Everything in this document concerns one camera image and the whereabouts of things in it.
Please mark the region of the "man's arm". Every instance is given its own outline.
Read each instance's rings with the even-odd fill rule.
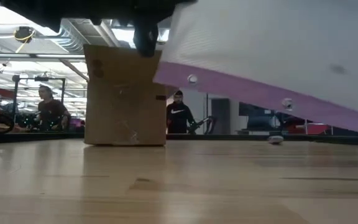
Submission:
[[[167,117],[166,117],[166,119],[167,119],[167,125],[169,125],[169,124],[171,123],[170,118],[171,118],[171,105],[168,105],[168,106],[167,106]]]
[[[70,117],[70,113],[68,112],[67,108],[61,101],[58,101],[58,107],[59,107],[60,114],[63,116],[61,122],[62,129],[65,129],[68,126],[68,119]]]
[[[188,106],[186,106],[186,115],[187,115],[187,121],[189,122],[189,124],[196,122],[194,120],[193,114],[191,113],[191,110]]]

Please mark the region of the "fluorescent light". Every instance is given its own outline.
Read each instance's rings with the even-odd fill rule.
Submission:
[[[68,58],[68,59],[85,59],[85,55],[73,55],[73,54],[36,54],[38,58]]]
[[[0,58],[30,58],[29,54],[0,54]]]
[[[134,43],[134,29],[111,29],[117,40],[126,41],[130,45],[130,47],[135,48]],[[169,29],[165,29],[164,33],[160,36],[158,41],[166,42],[169,37]]]

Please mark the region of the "cable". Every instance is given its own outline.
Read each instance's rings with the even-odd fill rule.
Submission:
[[[30,39],[34,34],[35,34],[35,31],[33,31],[30,36],[28,36],[28,37],[26,37],[26,38],[24,38],[24,39],[17,39],[17,38],[15,38],[16,40],[25,40],[24,43],[23,43],[22,45],[20,45],[20,47],[15,51],[16,54],[19,53],[19,52],[22,50],[22,48],[24,47],[24,45],[27,43],[27,41],[29,41],[29,39]]]
[[[13,32],[13,36],[15,37],[16,40],[29,40],[34,34],[35,34],[35,30],[32,31],[32,33],[30,35],[28,35],[27,37],[23,37],[23,38],[17,38],[16,37],[16,30]]]

